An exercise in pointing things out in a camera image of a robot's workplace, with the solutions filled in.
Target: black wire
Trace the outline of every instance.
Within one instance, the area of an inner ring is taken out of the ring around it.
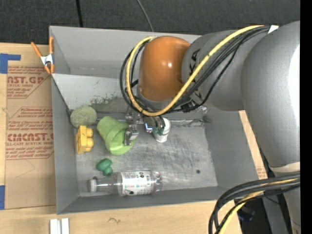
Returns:
[[[215,234],[218,234],[218,233],[221,231],[221,229],[222,229],[224,223],[226,222],[226,220],[229,218],[230,214],[234,211],[234,209],[235,209],[238,205],[243,204],[243,203],[247,203],[247,202],[253,201],[253,200],[255,200],[255,199],[259,199],[259,198],[263,198],[263,197],[267,197],[267,196],[272,196],[272,195],[278,195],[278,194],[286,193],[286,192],[289,192],[289,191],[291,191],[291,190],[297,189],[297,188],[299,188],[299,187],[300,187],[300,185],[290,186],[289,188],[280,190],[280,191],[278,191],[278,192],[272,192],[272,193],[268,193],[268,194],[258,195],[258,196],[255,196],[255,197],[252,197],[252,198],[243,200],[243,201],[241,201],[241,202],[235,204],[235,206],[233,206],[233,207],[228,211],[228,213],[225,215],[225,217],[223,218],[221,224],[220,224],[219,227],[216,229]]]
[[[135,85],[137,85],[138,83],[138,80],[135,80],[134,82],[132,82],[132,79],[133,79],[133,72],[134,72],[134,66],[136,64],[136,61],[137,61],[137,57],[140,53],[140,51],[143,49],[143,47],[147,44],[149,40],[146,40],[141,46],[140,48],[138,49],[138,51],[136,52],[135,54],[135,57],[134,57],[134,60],[133,60],[133,63],[132,63],[132,71],[131,71],[131,86],[130,86],[130,89],[132,87],[134,87]],[[127,64],[127,61],[129,60],[129,57],[132,53],[134,49],[132,49],[129,54],[127,55],[127,57],[125,58],[122,66],[121,66],[121,70],[120,70],[120,75],[119,75],[119,85],[120,85],[120,89],[121,89],[121,93],[122,93],[122,96],[124,98],[124,100],[126,101],[126,103],[128,104],[128,106],[130,106],[133,110],[137,111],[140,113],[140,111],[131,103],[130,99],[128,99],[126,93],[128,93],[127,91],[127,88],[124,88],[123,87],[123,75],[124,75],[124,69],[125,69],[125,66]]]
[[[218,65],[227,58],[232,51],[239,48],[244,42],[248,41],[250,38],[255,37],[268,30],[268,27],[255,28],[251,31],[245,32],[243,35],[239,35],[234,41],[230,42],[219,55],[212,55],[215,57],[213,63],[209,68],[207,68],[204,74],[198,79],[195,85],[186,93],[185,96],[190,96],[195,90],[204,82],[204,80],[218,67]]]
[[[123,64],[121,66],[121,70],[120,70],[120,75],[119,75],[119,85],[120,85],[120,90],[121,90],[121,94],[122,97],[124,98],[124,100],[126,101],[126,103],[128,104],[129,107],[131,107],[133,110],[138,111],[133,105],[132,103],[128,100],[124,88],[123,88],[123,73],[124,73],[124,69],[126,66],[126,63],[131,55],[131,52],[133,51],[133,49],[130,51],[130,53],[127,55],[127,57],[125,58],[125,60],[123,61]]]
[[[223,51],[221,51],[221,53],[219,55],[216,55],[216,58],[213,60],[212,64],[210,65],[210,67],[208,67],[204,74],[198,79],[198,81],[191,87],[191,89],[183,96],[183,97],[190,97],[191,94],[197,90],[197,88],[204,82],[204,80],[218,67],[218,65],[223,62],[233,51],[234,53],[232,54],[230,60],[228,61],[228,63],[225,65],[225,67],[222,69],[222,71],[219,73],[218,77],[216,78],[216,80],[213,82],[213,84],[211,85],[208,93],[206,94],[205,98],[203,99],[203,101],[194,106],[189,108],[187,111],[192,111],[197,109],[198,107],[202,106],[209,98],[210,94],[212,93],[212,90],[214,89],[214,87],[216,86],[216,84],[219,82],[219,80],[221,79],[222,75],[224,74],[224,72],[228,69],[228,67],[230,66],[230,64],[232,63],[239,47],[245,43],[246,41],[248,41],[249,39],[251,39],[252,37],[255,37],[265,31],[268,30],[268,27],[263,27],[261,29],[255,29],[252,32],[247,32],[244,35],[240,35],[239,38],[236,38],[234,41],[232,41],[228,46],[225,47],[225,49],[223,49]],[[169,110],[168,112],[166,112],[166,114],[169,113],[173,113],[173,112],[180,112],[183,111],[184,109],[177,109],[175,110],[174,108],[172,110]]]
[[[212,223],[214,222],[214,224],[216,225],[216,228],[218,227],[218,216],[217,216],[217,212],[219,211],[219,209],[221,209],[221,207],[225,204],[223,204],[223,202],[229,202],[230,200],[235,199],[235,197],[239,197],[239,196],[243,196],[246,194],[249,194],[251,192],[254,192],[254,190],[256,188],[260,188],[262,191],[265,188],[268,188],[268,186],[261,186],[265,183],[272,183],[272,182],[281,182],[283,180],[288,180],[288,179],[300,179],[300,174],[294,174],[294,175],[285,175],[285,176],[280,176],[280,177],[273,177],[273,178],[267,178],[267,179],[262,179],[262,180],[256,180],[256,181],[251,181],[251,182],[247,182],[238,186],[235,186],[229,190],[227,190],[225,193],[223,193],[221,195],[221,197],[218,199],[218,201],[215,204],[214,207],[214,211],[210,217],[210,221],[209,221],[209,230],[212,231]]]
[[[152,26],[152,24],[151,24],[150,19],[149,19],[148,16],[147,16],[147,13],[146,13],[146,11],[145,11],[143,5],[141,4],[140,0],[136,0],[136,1],[138,2],[138,4],[140,5],[140,7],[141,7],[141,9],[142,9],[142,11],[143,11],[143,13],[144,13],[144,15],[145,15],[145,18],[146,18],[146,20],[147,20],[147,22],[148,22],[148,24],[149,24],[149,26],[150,26],[150,28],[151,28],[151,31],[154,32],[154,28],[153,28],[153,26]]]
[[[278,205],[280,204],[280,203],[276,202],[275,200],[273,200],[273,199],[271,199],[271,198],[269,198],[269,197],[266,197],[266,199],[269,200],[269,201],[272,201],[272,202],[275,203],[275,204],[278,204]]]
[[[78,12],[78,19],[79,19],[79,26],[83,28],[83,22],[82,22],[82,14],[81,14],[81,8],[80,8],[80,1],[76,0],[76,7]]]

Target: white bracket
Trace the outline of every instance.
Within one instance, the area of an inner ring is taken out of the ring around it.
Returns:
[[[50,234],[69,234],[69,219],[51,219]]]

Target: bottle cap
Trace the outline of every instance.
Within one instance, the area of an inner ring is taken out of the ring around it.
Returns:
[[[96,179],[90,179],[89,180],[89,189],[90,189],[90,192],[92,192],[92,193],[97,191],[97,180]]]

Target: green sponge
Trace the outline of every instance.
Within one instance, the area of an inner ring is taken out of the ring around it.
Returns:
[[[105,146],[111,154],[122,155],[129,151],[134,145],[135,140],[133,140],[129,146],[123,144],[128,126],[128,123],[120,122],[110,116],[106,116],[98,122],[97,130],[105,141]]]
[[[97,120],[96,111],[90,106],[82,106],[75,109],[70,115],[70,121],[76,128],[79,126],[90,126]]]

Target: gray bin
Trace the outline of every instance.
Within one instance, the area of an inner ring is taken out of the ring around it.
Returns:
[[[163,35],[190,43],[199,37],[50,27],[55,45],[52,100],[58,214],[215,200],[227,189],[258,178],[238,112],[199,108],[188,114],[167,115],[172,129],[165,143],[156,142],[139,125],[137,142],[121,156],[106,150],[94,125],[93,149],[76,154],[70,112],[90,105],[99,118],[110,115],[123,120],[127,107],[119,87],[121,65],[140,40]],[[160,171],[163,190],[128,197],[88,192],[86,181],[101,177],[96,164],[106,157],[113,161],[116,172]]]

